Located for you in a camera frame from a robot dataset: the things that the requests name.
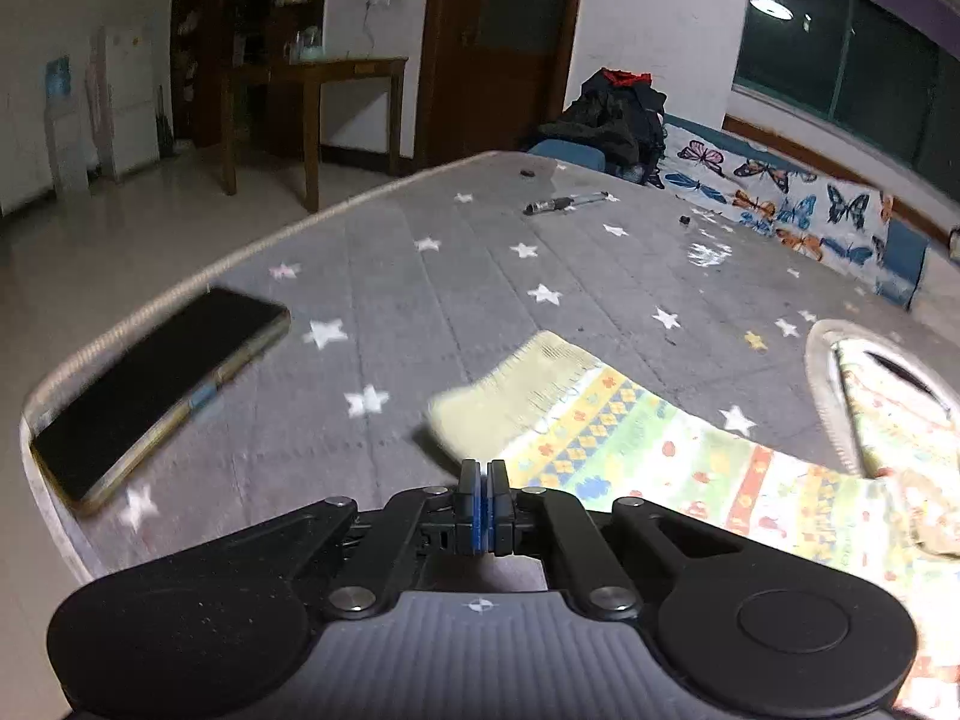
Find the pink butterfly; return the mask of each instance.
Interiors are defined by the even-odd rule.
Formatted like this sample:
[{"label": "pink butterfly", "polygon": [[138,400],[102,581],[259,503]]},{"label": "pink butterfly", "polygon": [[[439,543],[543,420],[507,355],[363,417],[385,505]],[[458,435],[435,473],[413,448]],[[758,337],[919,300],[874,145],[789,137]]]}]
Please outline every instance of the pink butterfly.
[{"label": "pink butterfly", "polygon": [[690,141],[690,145],[684,146],[683,149],[678,151],[677,156],[680,159],[699,162],[701,165],[709,167],[717,175],[723,175],[723,169],[720,167],[720,163],[723,162],[723,154],[715,148],[707,148],[707,144],[702,141]]}]

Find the red cloth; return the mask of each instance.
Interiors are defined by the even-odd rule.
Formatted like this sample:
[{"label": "red cloth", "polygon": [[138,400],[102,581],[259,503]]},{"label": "red cloth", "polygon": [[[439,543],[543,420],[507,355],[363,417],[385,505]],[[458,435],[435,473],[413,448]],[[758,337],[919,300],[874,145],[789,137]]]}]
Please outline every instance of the red cloth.
[{"label": "red cloth", "polygon": [[632,86],[635,83],[653,83],[654,81],[654,77],[649,73],[641,73],[638,76],[634,73],[628,73],[625,70],[608,70],[604,68],[603,75],[613,86]]}]

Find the table leg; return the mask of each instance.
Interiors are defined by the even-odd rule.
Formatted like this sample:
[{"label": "table leg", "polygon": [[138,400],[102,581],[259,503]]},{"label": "table leg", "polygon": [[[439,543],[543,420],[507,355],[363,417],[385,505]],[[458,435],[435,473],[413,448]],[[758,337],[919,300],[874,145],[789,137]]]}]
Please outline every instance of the table leg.
[{"label": "table leg", "polygon": [[320,210],[320,84],[304,82],[304,172],[306,173],[306,201],[304,207],[311,214]]},{"label": "table leg", "polygon": [[233,150],[233,87],[225,74],[220,79],[220,161],[224,191],[237,194],[237,165]]},{"label": "table leg", "polygon": [[403,111],[403,74],[390,76],[390,175],[400,175],[400,116]]}]

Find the table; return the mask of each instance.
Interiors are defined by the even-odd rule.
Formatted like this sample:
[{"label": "table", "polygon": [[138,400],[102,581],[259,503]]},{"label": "table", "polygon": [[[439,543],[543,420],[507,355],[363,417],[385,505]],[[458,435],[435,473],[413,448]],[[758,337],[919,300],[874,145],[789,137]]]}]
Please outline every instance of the table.
[{"label": "table", "polygon": [[[619,202],[522,215],[527,203],[556,191],[610,191]],[[681,215],[690,224],[680,224]],[[713,240],[731,256],[715,266],[691,261],[696,245]],[[296,278],[274,279],[270,268],[280,263],[299,265]],[[450,464],[422,439],[427,403],[485,376],[541,329],[718,427],[720,410],[737,405],[757,423],[753,440],[834,469],[840,464],[803,361],[812,325],[800,312],[897,333],[954,389],[960,385],[955,346],[787,247],[708,223],[672,191],[530,154],[488,153],[311,215],[170,290],[54,371],[26,402],[27,429],[38,429],[98,367],[208,284],[283,303],[290,332],[93,517],[66,511],[24,455],[48,528],[81,578],[328,495],[372,509],[399,490],[451,482]],[[536,299],[541,285],[556,303]],[[658,322],[658,309],[676,314],[680,326]],[[781,317],[796,336],[781,333]],[[747,343],[748,331],[765,350]],[[368,388],[379,408],[350,415],[344,396],[356,401]],[[128,493],[144,490],[152,507],[135,529],[122,514]]]},{"label": "table", "polygon": [[390,175],[400,174],[400,115],[403,106],[403,72],[407,57],[332,59],[301,64],[241,65],[221,76],[220,123],[224,190],[236,194],[236,157],[233,147],[233,89],[236,84],[261,86],[299,83],[304,86],[304,207],[311,214],[320,210],[318,172],[320,161],[320,86],[331,81],[390,79],[388,113]]}]

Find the metal screw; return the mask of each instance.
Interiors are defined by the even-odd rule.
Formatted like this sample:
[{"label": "metal screw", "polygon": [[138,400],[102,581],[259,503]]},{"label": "metal screw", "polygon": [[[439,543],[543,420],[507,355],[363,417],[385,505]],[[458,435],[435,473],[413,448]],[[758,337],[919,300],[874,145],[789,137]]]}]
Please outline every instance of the metal screw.
[{"label": "metal screw", "polygon": [[371,608],[376,601],[376,595],[366,587],[358,584],[348,584],[346,587],[338,587],[329,596],[330,603],[341,611],[363,611],[365,608]]},{"label": "metal screw", "polygon": [[623,611],[637,603],[637,596],[625,587],[597,587],[590,591],[590,603],[606,611]]}]

